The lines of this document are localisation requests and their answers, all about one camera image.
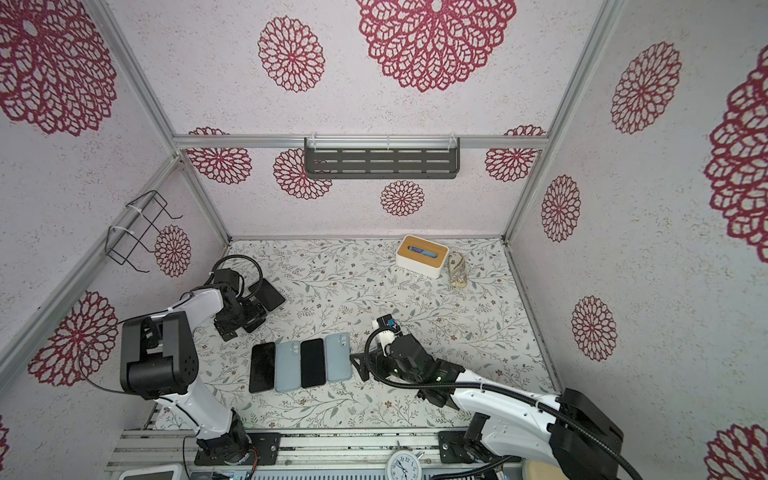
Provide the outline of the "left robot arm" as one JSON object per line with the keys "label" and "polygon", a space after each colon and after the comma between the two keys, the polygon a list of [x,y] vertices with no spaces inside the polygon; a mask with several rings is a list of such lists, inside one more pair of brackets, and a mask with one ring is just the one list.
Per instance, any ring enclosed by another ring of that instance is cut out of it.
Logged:
{"label": "left robot arm", "polygon": [[217,463],[243,464],[256,453],[240,416],[199,378],[193,333],[211,321],[230,341],[240,329],[259,328],[267,312],[256,294],[264,282],[254,258],[227,255],[214,263],[203,285],[174,305],[122,322],[119,392],[153,400],[183,417],[195,431],[199,451]]}

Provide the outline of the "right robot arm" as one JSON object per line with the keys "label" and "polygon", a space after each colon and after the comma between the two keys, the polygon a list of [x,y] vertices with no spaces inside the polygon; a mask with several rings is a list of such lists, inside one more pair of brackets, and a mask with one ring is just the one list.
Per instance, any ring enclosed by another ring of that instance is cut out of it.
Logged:
{"label": "right robot arm", "polygon": [[489,466],[518,457],[556,466],[568,479],[641,476],[621,454],[620,427],[578,390],[540,394],[491,381],[433,357],[394,323],[375,329],[349,360],[364,381],[414,390],[438,408],[470,414],[465,439],[489,454]]}

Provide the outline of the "purple bare phone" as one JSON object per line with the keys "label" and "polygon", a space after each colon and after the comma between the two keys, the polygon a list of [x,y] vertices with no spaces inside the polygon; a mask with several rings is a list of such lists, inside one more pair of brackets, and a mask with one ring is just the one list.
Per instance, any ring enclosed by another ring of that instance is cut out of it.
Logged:
{"label": "purple bare phone", "polygon": [[309,389],[326,383],[325,346],[322,338],[300,344],[301,387]]}

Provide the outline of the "black bare phone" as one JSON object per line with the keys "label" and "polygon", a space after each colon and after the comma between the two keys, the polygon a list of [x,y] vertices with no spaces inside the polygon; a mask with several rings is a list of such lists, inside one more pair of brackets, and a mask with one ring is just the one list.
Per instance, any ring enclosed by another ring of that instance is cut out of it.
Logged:
{"label": "black bare phone", "polygon": [[267,342],[252,347],[249,371],[250,393],[274,389],[276,344]]}

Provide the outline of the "light blue phone case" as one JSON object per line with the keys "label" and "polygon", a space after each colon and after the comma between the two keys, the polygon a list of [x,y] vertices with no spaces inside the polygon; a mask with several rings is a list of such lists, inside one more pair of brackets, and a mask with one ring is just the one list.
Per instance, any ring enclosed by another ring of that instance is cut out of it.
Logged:
{"label": "light blue phone case", "polygon": [[284,341],[276,345],[274,389],[284,393],[301,387],[300,341]]}

